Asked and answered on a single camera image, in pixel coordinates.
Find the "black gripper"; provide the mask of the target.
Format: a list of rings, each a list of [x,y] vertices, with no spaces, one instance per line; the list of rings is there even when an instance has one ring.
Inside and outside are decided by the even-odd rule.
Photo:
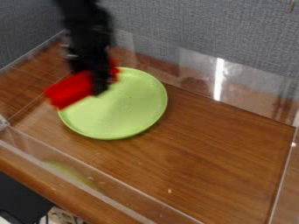
[[[69,34],[67,62],[77,74],[91,70],[94,95],[109,90],[113,78],[113,67],[109,64],[109,47],[114,36],[111,17],[93,17],[78,20],[65,18],[63,23]]]

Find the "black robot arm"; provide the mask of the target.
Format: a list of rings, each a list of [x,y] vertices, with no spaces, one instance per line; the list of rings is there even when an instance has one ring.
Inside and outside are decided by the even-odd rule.
[[[75,73],[90,71],[94,95],[109,89],[114,38],[113,16],[98,0],[54,0],[66,30],[67,61]]]

